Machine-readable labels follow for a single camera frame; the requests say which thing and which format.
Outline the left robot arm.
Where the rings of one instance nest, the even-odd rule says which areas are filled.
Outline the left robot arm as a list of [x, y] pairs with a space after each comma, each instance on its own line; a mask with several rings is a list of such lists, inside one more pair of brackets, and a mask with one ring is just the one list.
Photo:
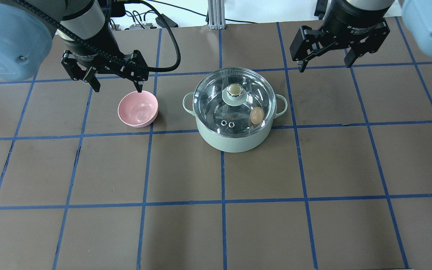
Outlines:
[[61, 64], [74, 81], [98, 92], [97, 74], [132, 81], [138, 92], [149, 78], [140, 51], [123, 54], [109, 27], [102, 0], [0, 0], [0, 78], [29, 79], [59, 35], [67, 46]]

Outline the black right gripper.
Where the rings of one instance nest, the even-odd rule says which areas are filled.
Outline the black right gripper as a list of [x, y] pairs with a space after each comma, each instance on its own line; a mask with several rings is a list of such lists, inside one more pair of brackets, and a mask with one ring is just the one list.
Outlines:
[[386, 40], [390, 29], [384, 16], [389, 8], [389, 0], [318, 0], [314, 15], [323, 23], [318, 29], [300, 27], [289, 48], [291, 59], [304, 72], [315, 57], [348, 48], [345, 65], [351, 68]]

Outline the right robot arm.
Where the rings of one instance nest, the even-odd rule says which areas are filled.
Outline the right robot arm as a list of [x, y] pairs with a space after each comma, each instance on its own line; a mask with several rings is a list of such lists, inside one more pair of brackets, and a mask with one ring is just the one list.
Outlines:
[[[318, 29], [301, 26], [290, 45], [290, 56], [300, 72], [315, 57], [348, 48], [347, 68], [367, 53], [375, 53], [390, 33], [384, 16], [392, 0], [319, 0], [316, 15], [323, 19]], [[432, 57], [432, 0], [403, 0], [402, 20], [420, 50]]]

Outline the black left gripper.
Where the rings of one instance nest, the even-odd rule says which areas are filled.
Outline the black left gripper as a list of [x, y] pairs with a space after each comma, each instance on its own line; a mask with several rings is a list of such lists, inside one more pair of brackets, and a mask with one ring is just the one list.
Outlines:
[[[61, 38], [67, 46], [67, 49], [63, 53], [61, 64], [72, 80], [86, 80], [94, 92], [98, 93], [101, 90], [101, 84], [95, 76], [96, 73], [118, 75], [121, 78], [133, 81], [136, 91], [142, 93], [144, 81], [147, 81], [149, 78], [147, 70], [123, 67], [120, 64], [114, 63], [80, 43], [73, 41], [65, 36], [64, 33], [61, 33]], [[134, 50], [127, 55], [124, 55], [120, 51], [113, 32], [107, 24], [103, 24], [103, 28], [86, 41], [105, 53], [147, 67], [147, 63], [140, 51]]]

